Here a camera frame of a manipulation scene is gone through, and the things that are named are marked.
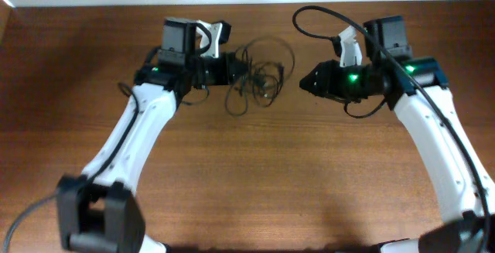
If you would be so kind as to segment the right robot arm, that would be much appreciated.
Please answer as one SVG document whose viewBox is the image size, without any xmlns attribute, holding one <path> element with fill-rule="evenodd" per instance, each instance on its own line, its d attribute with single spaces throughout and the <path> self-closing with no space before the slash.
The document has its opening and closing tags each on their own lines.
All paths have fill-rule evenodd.
<svg viewBox="0 0 495 253">
<path fill-rule="evenodd" d="M 456 113 L 439 63 L 416 58 L 399 15 L 358 25 L 332 39 L 336 59 L 300 80 L 309 93 L 343 105 L 382 96 L 411 136 L 434 186 L 442 225 L 417 238 L 385 241 L 370 252 L 492 252 L 494 182 Z"/>
</svg>

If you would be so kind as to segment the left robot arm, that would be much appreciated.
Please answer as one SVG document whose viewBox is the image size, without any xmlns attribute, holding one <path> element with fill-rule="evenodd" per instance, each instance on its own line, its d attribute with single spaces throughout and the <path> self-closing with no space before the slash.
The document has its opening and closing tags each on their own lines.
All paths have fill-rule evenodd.
<svg viewBox="0 0 495 253">
<path fill-rule="evenodd" d="M 146 55 L 133 85 L 119 84 L 128 103 L 99 153 L 79 176 L 56 188 L 62 249 L 72 252 L 167 252 L 146 233 L 136 191 L 165 125 L 193 88 L 227 85 L 233 56 L 220 52 L 231 26 L 168 17 L 162 42 Z"/>
</svg>

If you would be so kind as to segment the black usb cable thin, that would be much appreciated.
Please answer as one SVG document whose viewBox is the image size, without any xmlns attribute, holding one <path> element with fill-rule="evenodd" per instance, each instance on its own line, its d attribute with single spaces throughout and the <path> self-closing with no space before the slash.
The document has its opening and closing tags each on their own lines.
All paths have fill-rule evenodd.
<svg viewBox="0 0 495 253">
<path fill-rule="evenodd" d="M 248 96 L 251 95 L 254 102 L 261 108 L 270 107 L 282 91 L 285 82 L 285 67 L 274 61 L 247 63 L 247 71 L 230 87 L 246 101 L 245 110 L 248 109 Z"/>
</svg>

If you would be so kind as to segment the black usb cable long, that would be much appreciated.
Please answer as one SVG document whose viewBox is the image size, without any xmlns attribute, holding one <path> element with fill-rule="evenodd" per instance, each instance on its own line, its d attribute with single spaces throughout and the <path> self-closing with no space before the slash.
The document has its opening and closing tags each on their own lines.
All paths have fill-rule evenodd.
<svg viewBox="0 0 495 253">
<path fill-rule="evenodd" d="M 274 42 L 288 51 L 291 60 L 288 69 L 280 61 L 254 59 L 249 49 L 263 42 Z M 287 41 L 277 36 L 260 36 L 252 39 L 247 44 L 236 48 L 233 58 L 235 63 L 241 65 L 241 71 L 234 75 L 232 83 L 227 84 L 229 89 L 224 99 L 224 108 L 230 116 L 236 118 L 248 112 L 250 96 L 260 108 L 272 106 L 295 70 L 294 49 Z M 244 99 L 244 108 L 241 111 L 235 112 L 230 109 L 229 100 L 233 92 L 238 93 L 239 97 Z"/>
</svg>

